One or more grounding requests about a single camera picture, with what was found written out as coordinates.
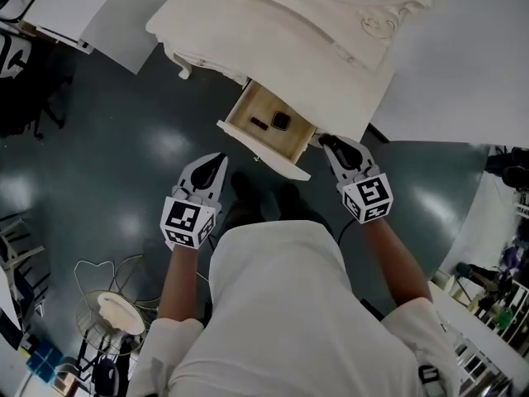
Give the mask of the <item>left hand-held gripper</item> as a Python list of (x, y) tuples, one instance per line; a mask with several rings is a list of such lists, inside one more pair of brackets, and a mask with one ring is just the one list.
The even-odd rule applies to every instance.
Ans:
[(168, 247), (197, 250), (217, 225), (228, 157), (212, 153), (188, 164), (165, 198), (160, 230)]

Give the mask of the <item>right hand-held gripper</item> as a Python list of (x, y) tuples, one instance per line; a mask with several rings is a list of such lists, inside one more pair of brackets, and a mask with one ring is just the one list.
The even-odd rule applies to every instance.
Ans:
[(360, 224), (388, 215), (393, 193), (369, 149), (344, 136), (329, 136), (322, 148), (337, 179), (341, 202)]

